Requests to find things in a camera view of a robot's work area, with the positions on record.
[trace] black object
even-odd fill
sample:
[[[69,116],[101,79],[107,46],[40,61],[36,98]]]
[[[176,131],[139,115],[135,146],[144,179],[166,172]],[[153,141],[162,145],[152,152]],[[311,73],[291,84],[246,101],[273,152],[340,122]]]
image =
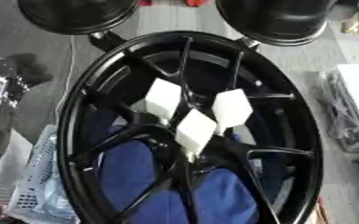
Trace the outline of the black object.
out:
[[[77,35],[122,23],[136,10],[138,0],[18,0],[18,5],[41,28]]]
[[[234,29],[276,46],[304,45],[322,34],[335,0],[217,0]]]
[[[155,33],[131,41],[106,32],[91,35],[90,40],[103,51],[112,51],[75,84],[62,110],[58,133],[60,176],[82,222],[124,223],[138,204],[172,183],[182,196],[189,221],[197,223],[194,182],[202,181],[216,167],[229,169],[248,187],[259,206],[260,224],[307,220],[322,181],[320,137],[304,99],[270,61],[227,38],[192,31]],[[201,158],[188,163],[174,141],[173,130],[190,108],[213,117],[213,99],[233,86],[233,76],[254,109],[248,123],[256,127],[250,132],[257,145],[239,143],[228,131],[225,136],[214,136]],[[156,78],[185,89],[168,127],[130,107],[144,98]],[[102,109],[123,117],[128,125],[91,143],[88,118]],[[160,175],[125,211],[117,211],[100,190],[95,162],[102,152],[132,139],[149,146]],[[280,212],[272,209],[273,201],[268,200],[262,180],[250,166],[250,159],[270,156],[295,170]]]

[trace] cable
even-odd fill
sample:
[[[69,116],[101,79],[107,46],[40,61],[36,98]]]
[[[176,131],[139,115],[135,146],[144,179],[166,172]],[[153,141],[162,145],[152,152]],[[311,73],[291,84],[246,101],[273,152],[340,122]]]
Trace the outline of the cable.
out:
[[[76,47],[75,47],[75,40],[74,40],[74,36],[72,35],[70,37],[70,41],[69,41],[69,45],[70,45],[70,49],[71,49],[71,59],[69,62],[69,72],[67,74],[67,81],[65,83],[65,89],[64,89],[64,94],[61,96],[60,101],[57,103],[57,106],[55,107],[55,111],[54,111],[54,120],[56,125],[59,125],[60,122],[60,107],[62,105],[62,103],[64,102],[64,100],[66,100],[68,92],[69,92],[69,86],[70,86],[70,82],[72,80],[72,75],[74,74],[74,62],[75,62],[75,57],[76,57]]]

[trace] wheel spoke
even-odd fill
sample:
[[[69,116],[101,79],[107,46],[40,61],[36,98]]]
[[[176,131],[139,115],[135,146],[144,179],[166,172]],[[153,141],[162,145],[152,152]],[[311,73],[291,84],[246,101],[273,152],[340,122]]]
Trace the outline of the wheel spoke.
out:
[[[131,213],[150,198],[154,193],[161,189],[168,188],[170,181],[171,181],[171,173],[168,171],[160,175],[158,179],[156,179],[152,184],[150,184],[136,199],[134,199],[121,213],[119,213],[115,218],[113,218],[112,222],[110,223],[123,223]]]
[[[177,70],[177,74],[179,75],[180,85],[182,87],[182,100],[185,101],[187,105],[191,105],[193,103],[192,100],[192,91],[190,90],[189,86],[187,85],[187,80],[185,79],[185,69],[187,68],[187,60],[189,59],[190,54],[190,47],[193,43],[192,38],[188,38],[187,42],[185,43],[184,49],[182,50],[180,61],[179,61],[179,68]]]
[[[187,159],[182,156],[182,159],[179,161],[179,165],[180,167],[178,171],[182,173],[178,174],[174,184],[179,191],[182,203],[184,204],[185,210],[187,211],[187,218],[189,223],[197,224],[198,215],[194,195],[192,192],[192,173],[189,167],[190,164],[187,162]]]
[[[227,90],[236,88],[236,79],[238,77],[239,68],[241,66],[241,61],[243,60],[243,55],[244,55],[243,52],[239,52],[238,55],[236,56],[236,63],[233,64],[233,67],[232,67],[233,74],[232,74],[231,79],[229,81],[229,85],[227,87]]]
[[[286,154],[293,156],[302,156],[305,158],[311,158],[313,156],[313,152],[311,150],[299,150],[292,148],[284,148],[284,147],[270,147],[270,146],[259,146],[259,145],[250,145],[250,158],[260,158],[266,154]]]
[[[111,134],[105,139],[101,140],[101,142],[95,144],[91,148],[74,153],[72,156],[70,156],[70,160],[76,163],[80,162],[89,164],[104,151],[108,151],[120,144],[124,144],[138,138],[147,137],[152,135],[157,130],[162,129],[163,128],[152,124],[125,126],[114,134]]]
[[[295,100],[294,94],[250,94],[248,99],[251,102],[270,102],[274,100],[292,101]]]
[[[170,76],[170,74],[164,69],[162,69],[160,66],[150,62],[149,60],[143,58],[135,52],[125,51],[125,56],[127,56],[127,58],[130,59],[132,62],[136,62],[141,67],[145,67],[151,72],[153,72],[155,74],[153,75],[154,78],[160,78],[165,80],[167,77]]]
[[[259,223],[279,224],[280,221],[272,209],[272,205],[268,200],[267,195],[257,177],[253,172],[249,160],[243,160],[242,169],[234,169],[236,176],[244,183],[250,190],[253,198],[258,205]]]

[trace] wheel rim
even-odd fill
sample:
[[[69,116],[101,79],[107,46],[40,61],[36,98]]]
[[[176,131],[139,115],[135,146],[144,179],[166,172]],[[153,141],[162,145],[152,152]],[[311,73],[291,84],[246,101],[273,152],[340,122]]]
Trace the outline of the wheel rim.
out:
[[[238,58],[240,52],[243,53],[241,59]],[[164,69],[165,65],[159,64],[161,61],[154,61],[159,61],[161,58],[166,59],[168,55],[174,55],[175,59],[182,61],[179,63],[177,71],[167,71]],[[181,79],[178,78],[184,72],[184,69],[181,68],[187,68],[187,59],[189,59],[188,61],[200,60],[203,63],[208,61],[217,67],[224,68],[223,70],[226,70],[228,74],[222,76],[225,77],[223,78],[225,82],[214,77],[217,80],[210,82],[212,83],[210,89],[202,89],[202,84],[196,85],[197,83],[188,80],[189,87],[197,92],[197,94],[191,93],[190,95],[194,95],[194,99],[199,102],[198,105],[201,110],[209,106],[210,97],[208,95],[214,95],[224,90],[232,71],[238,71],[235,69],[235,65],[240,65],[237,85],[244,89],[250,98],[253,108],[257,111],[256,114],[259,114],[260,117],[266,117],[264,121],[269,124],[270,133],[284,132],[279,130],[285,128],[279,127],[285,125],[279,126],[277,124],[276,127],[271,125],[273,123],[284,123],[282,120],[288,123],[291,130],[290,134],[273,134],[273,138],[280,139],[275,142],[278,145],[267,146],[239,143],[229,139],[229,137],[214,136],[203,151],[202,158],[205,160],[201,160],[200,164],[202,161],[208,161],[207,164],[209,163],[209,165],[219,165],[232,171],[250,189],[258,203],[259,223],[301,223],[305,221],[315,205],[322,180],[320,138],[305,101],[291,82],[263,56],[248,48],[236,45],[229,39],[189,31],[164,32],[133,39],[102,56],[74,86],[60,118],[58,156],[60,174],[67,196],[77,214],[87,223],[107,223],[110,221],[121,223],[127,215],[124,211],[115,211],[99,190],[94,159],[90,158],[97,157],[100,152],[106,151],[120,142],[134,138],[145,141],[153,139],[156,142],[165,143],[165,146],[155,145],[165,147],[165,149],[176,147],[172,141],[170,129],[156,124],[146,124],[130,125],[128,129],[120,132],[121,135],[112,136],[106,139],[107,141],[90,145],[90,149],[88,149],[83,145],[85,142],[81,143],[82,138],[80,136],[83,131],[82,119],[87,113],[86,105],[89,105],[90,109],[112,107],[117,114],[132,123],[135,117],[139,117],[140,114],[130,109],[129,105],[144,97],[145,91],[157,77],[181,82]],[[144,74],[144,76],[137,76],[137,82],[134,80],[136,76],[133,77],[133,74],[136,74],[135,71],[138,71],[138,74]],[[121,94],[126,93],[124,90],[129,87],[129,83],[132,83],[137,91],[132,93],[127,91],[129,94]],[[110,102],[115,103],[109,103],[108,99],[105,99],[107,94],[110,95]],[[297,161],[294,163],[296,174],[293,176],[292,189],[279,213],[273,211],[260,180],[250,166],[251,158],[262,158],[265,155],[272,154],[283,155],[282,157],[285,158],[295,158],[292,161]],[[216,156],[222,159],[213,160],[212,158],[216,158]],[[169,158],[168,160],[171,161],[166,161],[166,172],[163,172],[161,177],[157,177],[157,181],[155,185],[151,185],[151,189],[158,187],[159,184],[162,184],[161,182],[168,179],[178,179],[181,176],[178,174],[178,170],[189,170],[190,164],[184,162],[179,153],[173,152]],[[174,172],[169,172],[174,164],[177,168]],[[197,165],[190,166],[191,171],[200,170],[195,167]],[[181,177],[186,178],[192,175],[191,172],[187,172]],[[183,201],[186,204],[187,217],[191,223],[196,223],[197,213],[192,203],[192,191],[186,185],[183,186],[183,190],[185,198],[188,198],[188,200]]]

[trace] black wheel rim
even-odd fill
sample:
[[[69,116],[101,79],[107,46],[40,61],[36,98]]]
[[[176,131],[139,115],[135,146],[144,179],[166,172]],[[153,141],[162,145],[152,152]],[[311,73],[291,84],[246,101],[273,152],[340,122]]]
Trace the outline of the black wheel rim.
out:
[[[179,69],[167,71],[164,65],[154,61],[159,58],[156,52],[162,52],[164,58],[174,55],[174,58],[181,61]],[[227,71],[227,75],[222,75],[223,81],[218,80],[211,85],[211,89],[201,89],[201,84],[194,85],[190,80],[187,85],[179,77],[183,77],[181,73],[187,68],[187,60],[190,58],[214,63]],[[140,68],[142,71],[138,71],[135,78],[133,74],[136,72],[131,70],[137,71]],[[183,87],[197,89],[197,94],[189,90],[184,95],[183,102],[185,105],[197,102],[198,109],[206,110],[210,103],[206,95],[224,90],[230,83],[233,71],[238,70],[240,73],[237,86],[245,91],[257,111],[256,114],[265,116],[264,121],[268,124],[277,123],[275,126],[279,127],[289,125],[290,134],[287,135],[277,127],[268,127],[273,135],[276,134],[274,138],[280,139],[275,141],[276,145],[250,145],[239,143],[227,136],[214,136],[201,154],[200,162],[189,164],[184,162],[185,159],[180,153],[176,153],[177,145],[172,141],[170,129],[154,123],[141,125],[142,116],[129,107],[145,96],[155,78],[162,78],[178,82]],[[129,90],[129,87],[137,91],[131,94],[130,91],[124,91],[126,88]],[[86,147],[88,143],[82,140],[82,119],[88,109],[98,108],[114,109],[131,125],[120,130],[120,135],[115,133],[98,144]],[[180,119],[181,113],[176,113],[175,116]],[[285,117],[285,125],[281,125],[282,121],[277,117]],[[167,161],[159,161],[163,164],[162,167],[165,167],[165,172],[157,177],[157,181],[139,200],[135,200],[126,211],[116,211],[99,190],[94,159],[91,158],[96,158],[101,152],[131,139],[148,143],[159,142],[153,147],[174,150],[171,150],[173,153],[167,157]],[[232,171],[250,189],[258,203],[259,223],[302,223],[315,205],[322,181],[322,149],[318,130],[310,109],[292,83],[270,61],[249,48],[239,46],[226,38],[200,32],[173,31],[143,36],[117,47],[97,60],[78,80],[64,105],[60,118],[58,153],[60,175],[67,196],[81,220],[87,223],[122,223],[127,213],[137,207],[155,188],[173,179],[176,182],[181,179],[186,183],[189,177],[194,176],[194,172],[216,167]],[[160,154],[156,153],[154,156],[158,158]],[[279,213],[273,211],[260,180],[250,167],[251,158],[263,158],[271,154],[284,155],[297,161],[294,163],[296,172],[293,174],[292,189]],[[187,184],[179,185],[179,188],[190,223],[197,223],[192,190]]]
[[[115,14],[110,15],[109,18],[106,18],[104,21],[100,22],[90,22],[90,23],[75,23],[71,20],[57,20],[63,15],[51,15],[48,17],[47,15],[42,15],[41,11],[37,10],[37,7],[44,7],[45,4],[42,3],[34,3],[26,0],[18,0],[18,7],[22,14],[27,18],[30,22],[35,24],[36,26],[47,30],[49,32],[56,32],[59,34],[66,35],[84,35],[90,34],[94,32],[104,32],[109,30],[112,27],[115,27],[128,18],[130,18],[135,11],[138,9],[138,1],[131,0],[129,1],[129,5],[127,7],[123,7],[116,11]],[[64,10],[62,8],[58,8],[57,11],[53,13],[64,13],[60,10]]]

